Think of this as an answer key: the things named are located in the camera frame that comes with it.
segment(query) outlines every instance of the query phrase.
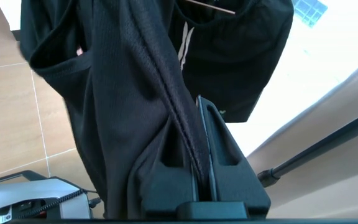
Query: black fabric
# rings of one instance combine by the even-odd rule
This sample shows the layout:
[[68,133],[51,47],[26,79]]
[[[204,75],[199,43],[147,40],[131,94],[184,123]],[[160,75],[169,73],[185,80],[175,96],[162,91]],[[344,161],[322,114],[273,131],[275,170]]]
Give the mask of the black fabric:
[[[206,9],[195,16],[183,4],[22,0],[22,55],[64,98],[107,218],[140,218],[141,191],[163,149],[185,150],[207,184],[195,96],[226,110],[226,121],[245,121],[277,64],[293,13],[291,0],[240,4],[237,16]],[[177,52],[185,21],[196,27],[182,73]],[[84,53],[77,56],[79,47]]]

